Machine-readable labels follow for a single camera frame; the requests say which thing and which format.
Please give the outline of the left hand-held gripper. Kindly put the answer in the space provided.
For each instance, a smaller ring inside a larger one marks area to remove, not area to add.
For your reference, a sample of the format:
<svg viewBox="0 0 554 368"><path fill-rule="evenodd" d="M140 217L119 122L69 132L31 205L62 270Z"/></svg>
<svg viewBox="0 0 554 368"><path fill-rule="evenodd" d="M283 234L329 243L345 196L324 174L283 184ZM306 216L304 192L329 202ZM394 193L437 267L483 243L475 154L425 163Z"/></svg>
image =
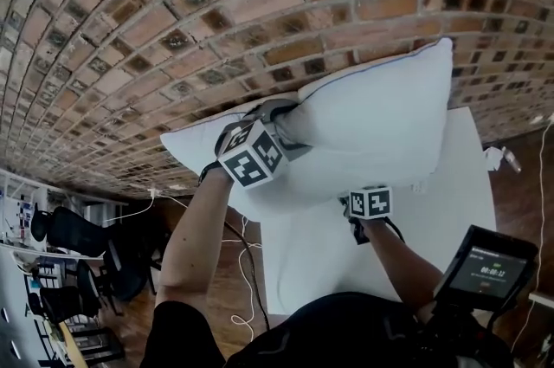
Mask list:
<svg viewBox="0 0 554 368"><path fill-rule="evenodd" d="M243 189L252 189L278 178L289 162L312 147L277 139L271 120L299 105L289 99L265 100L238 121L227 124L216 141L217 162Z"/></svg>

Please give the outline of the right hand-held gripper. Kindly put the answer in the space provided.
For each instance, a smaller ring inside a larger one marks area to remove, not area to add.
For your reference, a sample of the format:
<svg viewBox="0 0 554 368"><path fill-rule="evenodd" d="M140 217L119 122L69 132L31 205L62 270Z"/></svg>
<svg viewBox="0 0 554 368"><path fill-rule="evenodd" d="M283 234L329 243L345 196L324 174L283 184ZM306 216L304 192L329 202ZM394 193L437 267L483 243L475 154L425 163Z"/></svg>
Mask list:
<svg viewBox="0 0 554 368"><path fill-rule="evenodd" d="M386 222L392 215L392 190L387 186L350 190L338 200L357 245L370 241L364 234L362 221Z"/></svg>

